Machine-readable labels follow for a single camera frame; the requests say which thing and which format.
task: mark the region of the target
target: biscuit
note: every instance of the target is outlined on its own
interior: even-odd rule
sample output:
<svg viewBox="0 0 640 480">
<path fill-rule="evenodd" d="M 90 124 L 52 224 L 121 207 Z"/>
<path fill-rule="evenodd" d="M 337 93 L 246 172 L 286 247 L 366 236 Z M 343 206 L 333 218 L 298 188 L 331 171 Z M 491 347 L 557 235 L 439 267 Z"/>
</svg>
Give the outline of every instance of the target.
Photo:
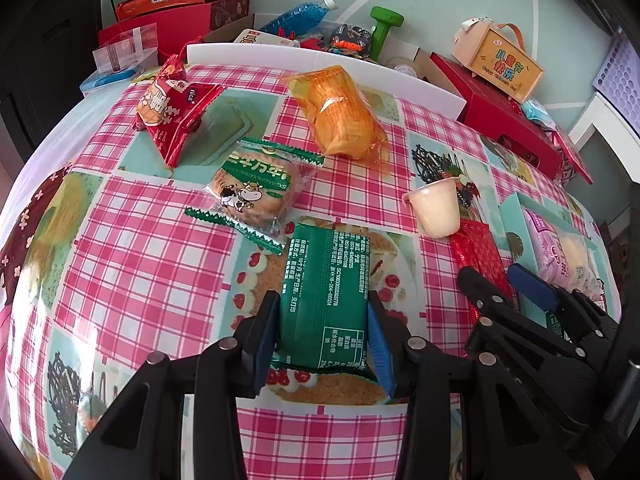
<svg viewBox="0 0 640 480">
<path fill-rule="evenodd" d="M 231 218 L 265 229 L 277 226 L 290 209 L 299 177 L 288 160 L 239 148 L 216 172 L 209 189 Z"/>
</svg>

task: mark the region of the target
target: green dumbbell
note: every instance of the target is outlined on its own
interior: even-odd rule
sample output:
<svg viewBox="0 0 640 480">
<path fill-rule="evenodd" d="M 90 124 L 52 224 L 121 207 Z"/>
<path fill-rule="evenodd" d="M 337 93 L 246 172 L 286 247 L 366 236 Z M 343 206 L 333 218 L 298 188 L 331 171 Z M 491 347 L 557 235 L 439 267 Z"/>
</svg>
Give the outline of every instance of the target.
<svg viewBox="0 0 640 480">
<path fill-rule="evenodd" d="M 376 25 L 371 30 L 371 59 L 378 60 L 382 46 L 385 44 L 386 35 L 391 27 L 401 27 L 404 23 L 404 16 L 385 9 L 385 7 L 373 7 L 371 17 L 376 20 Z"/>
</svg>

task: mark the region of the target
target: green snack package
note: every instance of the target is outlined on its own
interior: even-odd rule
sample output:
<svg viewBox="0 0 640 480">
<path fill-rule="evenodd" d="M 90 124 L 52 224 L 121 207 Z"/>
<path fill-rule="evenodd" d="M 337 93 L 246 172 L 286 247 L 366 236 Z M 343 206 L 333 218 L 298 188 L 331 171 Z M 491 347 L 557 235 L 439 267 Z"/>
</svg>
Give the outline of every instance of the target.
<svg viewBox="0 0 640 480">
<path fill-rule="evenodd" d="M 364 370 L 369 238 L 298 224 L 284 272 L 274 366 Z"/>
<path fill-rule="evenodd" d="M 299 193 L 324 157 L 261 139 L 241 139 L 203 190 L 211 198 L 189 216 L 228 225 L 274 254 L 282 254 L 286 222 Z"/>
</svg>

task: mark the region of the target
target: white cup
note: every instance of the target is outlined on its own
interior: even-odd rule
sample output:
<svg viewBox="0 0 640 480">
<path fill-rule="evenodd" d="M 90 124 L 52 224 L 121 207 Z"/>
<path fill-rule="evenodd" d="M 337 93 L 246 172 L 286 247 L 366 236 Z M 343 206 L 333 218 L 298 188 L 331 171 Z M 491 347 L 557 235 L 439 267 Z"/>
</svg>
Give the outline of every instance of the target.
<svg viewBox="0 0 640 480">
<path fill-rule="evenodd" d="M 456 194 L 457 178 L 451 176 L 402 195 L 429 238 L 443 238 L 460 229 L 460 209 Z"/>
</svg>

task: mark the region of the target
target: green wrapper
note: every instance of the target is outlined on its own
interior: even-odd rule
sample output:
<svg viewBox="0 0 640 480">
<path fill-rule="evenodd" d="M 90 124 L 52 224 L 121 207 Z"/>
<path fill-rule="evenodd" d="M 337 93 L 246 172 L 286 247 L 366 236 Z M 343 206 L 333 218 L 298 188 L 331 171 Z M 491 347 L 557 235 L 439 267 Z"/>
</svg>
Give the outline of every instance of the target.
<svg viewBox="0 0 640 480">
<path fill-rule="evenodd" d="M 364 370 L 369 238 L 296 225 L 280 301 L 276 367 Z"/>
</svg>

